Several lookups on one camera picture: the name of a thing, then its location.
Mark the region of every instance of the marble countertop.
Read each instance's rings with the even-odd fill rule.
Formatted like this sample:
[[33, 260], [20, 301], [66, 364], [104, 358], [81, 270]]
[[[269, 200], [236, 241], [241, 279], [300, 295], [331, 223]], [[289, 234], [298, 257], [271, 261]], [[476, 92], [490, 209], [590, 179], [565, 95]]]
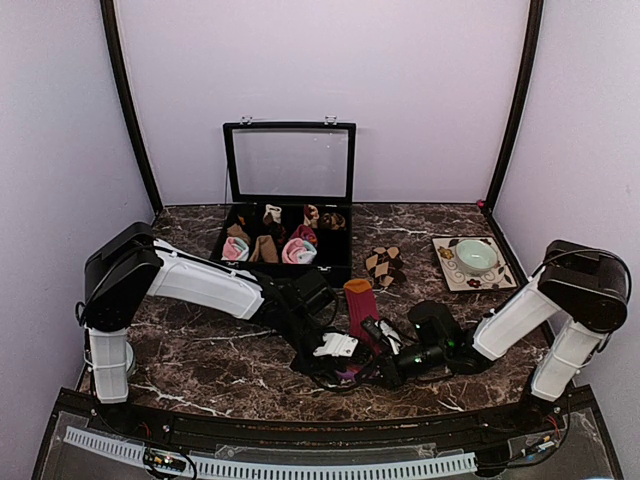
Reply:
[[[176, 248], [209, 258], [224, 213], [222, 206], [168, 207], [154, 229]], [[510, 293], [449, 292], [431, 238], [483, 235], [491, 235], [491, 230], [475, 205], [356, 204], [353, 276], [367, 278], [364, 260], [371, 248], [399, 246], [407, 282], [375, 291], [381, 316], [409, 331], [406, 312], [432, 299], [447, 303], [468, 328]], [[344, 301], [336, 325], [348, 331]], [[138, 363], [129, 382], [134, 403], [202, 415], [286, 421], [382, 420], [513, 403], [547, 351], [537, 329], [479, 375], [435, 383], [426, 377], [393, 391], [362, 386], [335, 394], [289, 369], [294, 351], [281, 338], [197, 305], [147, 298], [129, 329], [129, 341]], [[439, 369], [430, 376], [445, 374]], [[81, 389], [88, 390], [86, 379]]]

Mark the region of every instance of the small bowl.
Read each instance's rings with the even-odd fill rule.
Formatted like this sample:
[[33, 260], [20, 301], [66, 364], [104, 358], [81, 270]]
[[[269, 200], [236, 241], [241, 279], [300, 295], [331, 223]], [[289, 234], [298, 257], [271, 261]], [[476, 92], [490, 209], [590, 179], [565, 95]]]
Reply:
[[469, 275], [479, 277], [487, 273], [498, 263], [498, 254], [480, 240], [463, 240], [456, 245], [458, 266]]

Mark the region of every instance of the decorative plate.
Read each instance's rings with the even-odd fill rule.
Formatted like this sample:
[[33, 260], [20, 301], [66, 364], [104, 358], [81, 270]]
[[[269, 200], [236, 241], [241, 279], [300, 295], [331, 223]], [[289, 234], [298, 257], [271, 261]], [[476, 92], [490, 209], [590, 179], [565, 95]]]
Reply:
[[[463, 272], [458, 266], [455, 246], [462, 240], [480, 240], [493, 248], [498, 254], [498, 263], [479, 277]], [[434, 238], [436, 256], [452, 292], [474, 292], [478, 290], [506, 290], [516, 288], [513, 273], [492, 237], [444, 237]]]

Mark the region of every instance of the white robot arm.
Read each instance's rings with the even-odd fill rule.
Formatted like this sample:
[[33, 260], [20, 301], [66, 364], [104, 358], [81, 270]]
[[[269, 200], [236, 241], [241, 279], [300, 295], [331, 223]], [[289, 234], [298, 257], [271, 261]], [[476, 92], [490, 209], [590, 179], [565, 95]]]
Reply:
[[136, 223], [87, 260], [85, 292], [86, 304], [76, 306], [76, 316], [87, 329], [88, 363], [101, 403], [128, 397], [126, 333], [146, 295], [196, 303], [270, 327], [296, 350], [292, 365], [303, 373], [336, 369], [331, 359], [314, 356], [319, 347], [327, 350], [326, 329], [314, 315], [331, 302], [337, 308], [336, 294], [316, 271], [277, 284], [186, 254], [155, 239], [149, 225]]
[[565, 320], [531, 379], [530, 393], [552, 402], [624, 323], [630, 283], [628, 269], [616, 255], [555, 241], [529, 283], [480, 323], [473, 348], [495, 361], [545, 320]]
[[[624, 323], [630, 282], [626, 265], [615, 255], [553, 242], [543, 267], [475, 332], [463, 332], [445, 305], [426, 301], [414, 307], [409, 320], [420, 344], [378, 355], [380, 383], [393, 388], [442, 363], [454, 373], [480, 373], [542, 322], [565, 312], [569, 318], [528, 392], [552, 402]], [[315, 322], [314, 315], [331, 302], [337, 307], [335, 293], [317, 271], [277, 284], [188, 255], [155, 239], [143, 223], [133, 224], [89, 258], [85, 291], [86, 305], [77, 316], [88, 331], [102, 403], [127, 399], [126, 329], [146, 295], [185, 300], [273, 328], [296, 350], [292, 365], [305, 374], [335, 374], [341, 366], [334, 359], [341, 355], [340, 345], [349, 344], [353, 351], [357, 344]], [[377, 327], [369, 327], [373, 338]]]

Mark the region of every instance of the red sock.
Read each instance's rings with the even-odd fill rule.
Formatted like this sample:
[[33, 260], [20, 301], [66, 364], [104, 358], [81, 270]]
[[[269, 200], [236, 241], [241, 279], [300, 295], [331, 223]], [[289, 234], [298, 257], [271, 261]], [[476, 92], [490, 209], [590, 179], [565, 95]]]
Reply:
[[369, 334], [361, 326], [362, 321], [367, 317], [373, 317], [376, 321], [380, 320], [376, 297], [373, 295], [371, 284], [367, 280], [359, 278], [349, 280], [344, 284], [344, 293], [349, 304], [349, 317], [351, 318], [349, 335], [362, 340], [378, 352], [378, 346], [375, 345]]

